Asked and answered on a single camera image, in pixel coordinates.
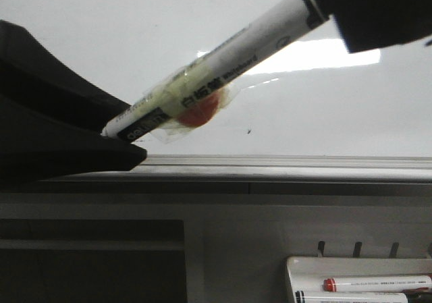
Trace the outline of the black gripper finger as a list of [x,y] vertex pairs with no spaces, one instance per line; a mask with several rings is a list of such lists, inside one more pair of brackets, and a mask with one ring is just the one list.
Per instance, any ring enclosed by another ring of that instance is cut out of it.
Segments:
[[127,104],[85,80],[27,29],[1,22],[1,187],[128,171],[145,149],[101,135]]
[[326,10],[351,53],[431,35],[431,0],[326,0]]

